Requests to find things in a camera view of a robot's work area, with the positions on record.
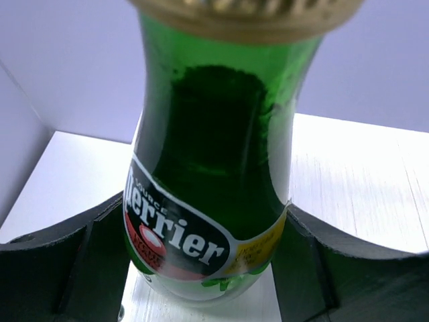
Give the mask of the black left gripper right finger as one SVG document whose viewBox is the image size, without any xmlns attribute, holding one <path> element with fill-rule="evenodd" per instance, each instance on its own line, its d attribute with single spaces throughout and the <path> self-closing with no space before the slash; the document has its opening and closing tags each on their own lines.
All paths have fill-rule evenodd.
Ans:
<svg viewBox="0 0 429 322">
<path fill-rule="evenodd" d="M 427 321 L 428 254 L 349 235 L 287 208 L 271 263 L 282 321 Z"/>
</svg>

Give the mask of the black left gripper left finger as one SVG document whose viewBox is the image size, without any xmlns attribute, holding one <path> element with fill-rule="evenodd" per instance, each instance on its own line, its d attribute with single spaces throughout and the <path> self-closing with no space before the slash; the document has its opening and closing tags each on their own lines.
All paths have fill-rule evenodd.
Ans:
<svg viewBox="0 0 429 322">
<path fill-rule="evenodd" d="M 129 263 L 118 193 L 1 244 L 1 320 L 117 321 Z"/>
</svg>

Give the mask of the green glass bottle yellow label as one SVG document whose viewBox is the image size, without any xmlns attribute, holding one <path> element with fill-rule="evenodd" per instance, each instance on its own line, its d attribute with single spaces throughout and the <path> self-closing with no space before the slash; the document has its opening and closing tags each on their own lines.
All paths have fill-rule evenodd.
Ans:
<svg viewBox="0 0 429 322">
<path fill-rule="evenodd" d="M 135 1 L 144 108 L 123 194 L 131 260 L 156 291 L 230 300 L 267 268 L 289 203 L 302 83 L 360 1 Z"/>
</svg>

